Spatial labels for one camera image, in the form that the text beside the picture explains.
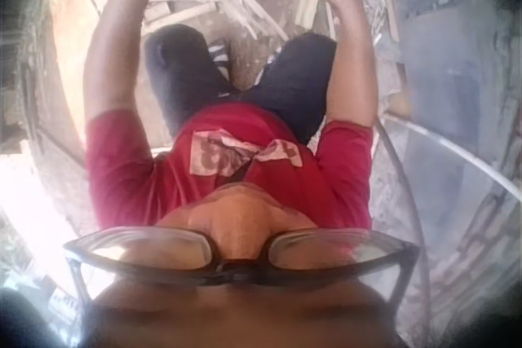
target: man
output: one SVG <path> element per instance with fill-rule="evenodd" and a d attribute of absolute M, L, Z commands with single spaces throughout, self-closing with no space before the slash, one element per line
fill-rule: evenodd
<path fill-rule="evenodd" d="M 356 263 L 351 251 L 373 238 L 366 231 L 342 237 L 335 234 L 341 231 L 325 231 L 332 237 L 322 237 L 317 230 L 371 226 L 370 147 L 378 92 L 361 0 L 330 0 L 341 20 L 337 45 L 315 34 L 290 40 L 246 92 L 223 77 L 212 58 L 220 48 L 209 50 L 197 31 L 176 25 L 154 33 L 145 46 L 146 64 L 175 140 L 170 154 L 156 160 L 134 96 L 147 2 L 109 0 L 92 38 L 84 82 L 86 160 L 102 228 L 164 228 L 107 231 L 69 251 L 78 281 L 77 263 L 87 261 L 178 287 L 119 280 L 95 301 L 104 310 L 90 317 L 94 341 L 387 344 L 392 319 L 379 295 L 356 280 L 338 281 L 338 272 L 307 273 Z M 305 146 L 325 115 L 313 156 Z M 127 251 L 113 258 L 116 263 L 100 261 L 96 244 L 109 242 Z M 172 275 L 174 270 L 181 274 Z M 180 275 L 184 284 L 178 284 Z M 300 283 L 297 290 L 274 288 Z M 82 297 L 88 296 L 84 283 L 77 284 Z M 347 319 L 355 322 L 347 327 Z"/>

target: dark shorts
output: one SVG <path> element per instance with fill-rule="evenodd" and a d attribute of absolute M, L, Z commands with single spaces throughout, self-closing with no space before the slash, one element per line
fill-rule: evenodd
<path fill-rule="evenodd" d="M 319 34 L 296 37 L 265 67 L 258 85 L 239 91 L 215 66 L 203 35 L 176 24 L 147 40 L 145 63 L 173 137 L 201 109 L 241 101 L 276 114 L 300 143 L 308 144 L 325 116 L 335 48 L 333 40 Z"/>

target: glasses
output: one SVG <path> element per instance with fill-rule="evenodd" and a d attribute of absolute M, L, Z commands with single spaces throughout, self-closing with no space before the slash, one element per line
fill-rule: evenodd
<path fill-rule="evenodd" d="M 215 241 L 197 231 L 118 227 L 67 243 L 66 258 L 84 305 L 89 267 L 148 284 L 184 287 L 222 284 L 322 286 L 358 279 L 376 288 L 393 314 L 418 258 L 418 246 L 361 229 L 289 231 L 269 238 L 255 260 L 223 259 Z M 382 271 L 387 271 L 383 278 Z"/>

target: sleeve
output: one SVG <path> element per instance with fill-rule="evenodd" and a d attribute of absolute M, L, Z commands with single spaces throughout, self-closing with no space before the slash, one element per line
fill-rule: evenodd
<path fill-rule="evenodd" d="M 319 140 L 319 168 L 347 227 L 371 227 L 368 203 L 372 142 L 371 128 L 342 121 L 327 124 Z"/>
<path fill-rule="evenodd" d="M 155 161 L 130 110 L 102 114 L 86 128 L 91 200 L 102 228 L 150 226 L 166 213 L 166 163 Z"/>

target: black eyeglass frame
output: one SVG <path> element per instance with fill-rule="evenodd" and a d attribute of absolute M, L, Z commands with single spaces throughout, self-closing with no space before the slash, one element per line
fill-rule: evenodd
<path fill-rule="evenodd" d="M 144 227 L 125 228 L 143 229 Z M 381 240 L 392 240 L 395 244 L 400 245 L 400 249 L 380 258 L 348 264 L 342 267 L 314 270 L 289 270 L 276 267 L 270 262 L 269 253 L 271 247 L 281 237 L 289 234 L 312 234 L 315 232 L 317 232 L 319 236 L 323 236 L 326 232 L 340 234 L 343 233 L 343 231 L 346 233 L 353 232 L 354 229 L 313 228 L 281 232 L 267 239 L 258 258 L 255 260 L 223 259 L 215 241 L 203 232 L 177 228 L 161 228 L 161 230 L 176 230 L 177 232 L 182 231 L 201 236 L 209 245 L 212 259 L 206 266 L 193 270 L 167 270 L 112 260 L 78 246 L 80 240 L 84 240 L 89 236 L 73 240 L 64 245 L 64 250 L 65 257 L 73 275 L 73 282 L 82 304 L 86 306 L 92 302 L 82 277 L 81 267 L 83 263 L 103 269 L 107 272 L 115 273 L 120 277 L 143 283 L 178 285 L 184 287 L 216 286 L 223 284 L 256 284 L 271 287 L 284 287 L 296 284 L 328 284 L 356 278 L 398 265 L 400 267 L 400 273 L 396 281 L 396 286 L 387 302 L 388 310 L 395 315 L 405 295 L 419 254 L 419 247 L 415 244 L 398 240 L 381 232 L 368 231 L 372 233 L 374 238 L 379 239 L 380 237 Z"/>

